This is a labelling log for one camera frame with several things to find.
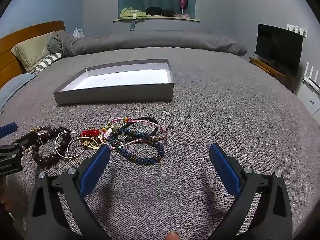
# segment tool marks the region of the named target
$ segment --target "black hair tie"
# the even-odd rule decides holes
[[[139,117],[137,118],[136,120],[143,120],[143,121],[151,121],[151,122],[154,122],[155,124],[158,124],[157,120],[150,117],[150,116],[142,116],[142,117]],[[129,126],[133,125],[135,122],[129,122],[129,123],[126,123],[124,126],[121,127],[121,129],[125,129],[125,128],[128,128]],[[153,130],[152,133],[149,133],[149,136],[155,136],[156,133],[158,132],[158,127],[155,127],[155,129]],[[126,137],[124,139],[124,141],[126,142],[131,142],[133,140],[136,140],[138,139],[139,137],[135,137],[135,136],[129,136],[129,137]]]

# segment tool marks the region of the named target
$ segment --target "cable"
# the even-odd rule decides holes
[[[298,85],[298,88],[295,91],[291,91],[292,93],[297,92],[301,86],[301,84],[303,83],[303,80],[301,81],[301,83]]]

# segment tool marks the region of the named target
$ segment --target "silver hoop bracelet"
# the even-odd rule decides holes
[[[93,142],[97,145],[97,148],[99,149],[99,144],[97,143],[97,141],[96,141],[95,139],[93,139],[93,138],[91,138],[91,137],[79,137],[79,138],[73,139],[73,140],[69,143],[69,145],[68,145],[68,147],[67,147],[67,158],[68,158],[69,162],[72,164],[72,166],[74,166],[75,168],[78,168],[79,166],[75,165],[74,162],[72,161],[72,159],[75,158],[75,157],[74,157],[74,156],[73,156],[73,157],[70,157],[70,155],[69,155],[69,147],[70,147],[70,145],[71,145],[72,143],[74,143],[74,142],[76,142],[76,141],[79,141],[79,140],[82,140],[82,139],[86,139],[86,140],[91,140],[91,141],[93,141]]]
[[[54,148],[55,148],[56,153],[57,153],[62,159],[68,160],[68,159],[69,159],[68,157],[62,156],[62,155],[58,152],[58,150],[57,150],[57,141],[58,141],[59,137],[61,137],[61,136],[62,136],[63,134],[65,134],[65,133],[75,133],[75,134],[77,134],[78,136],[80,136],[80,134],[77,133],[77,132],[75,132],[75,131],[64,131],[64,132],[61,132],[61,133],[58,134],[58,136],[57,136],[57,138],[56,138],[56,140],[55,140],[55,142],[54,142]],[[84,151],[85,151],[85,147],[84,147],[84,149],[82,150],[82,152],[80,152],[79,154],[77,154],[77,155],[75,155],[75,156],[72,156],[72,157],[70,157],[70,158],[71,158],[71,159],[75,159],[75,158],[79,157]]]

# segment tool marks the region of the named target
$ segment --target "finger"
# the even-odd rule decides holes
[[[12,203],[11,201],[8,201],[6,203],[4,203],[4,209],[8,212],[10,212],[12,210]]]
[[[0,177],[0,183],[1,184],[7,184],[7,177],[6,176]]]
[[[9,201],[9,192],[7,189],[5,189],[2,195],[0,195],[0,202],[4,204],[8,201]]]
[[[165,237],[165,240],[180,240],[180,237],[177,235],[175,231],[170,230],[170,232]]]

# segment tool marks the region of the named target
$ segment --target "pillow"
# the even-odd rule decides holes
[[[30,80],[34,79],[36,75],[31,73],[20,74],[9,80],[0,89],[0,110],[4,104],[17,92],[21,87],[27,84]]]
[[[44,51],[47,44],[55,32],[50,32],[41,36],[37,36],[26,41],[22,41],[15,45],[11,52],[22,63],[27,72],[42,57],[48,56],[48,50]]]
[[[30,73],[38,73],[39,71],[45,69],[47,66],[51,65],[53,62],[60,59],[61,57],[61,53],[55,53],[39,60],[36,64],[34,64],[31,67]]]

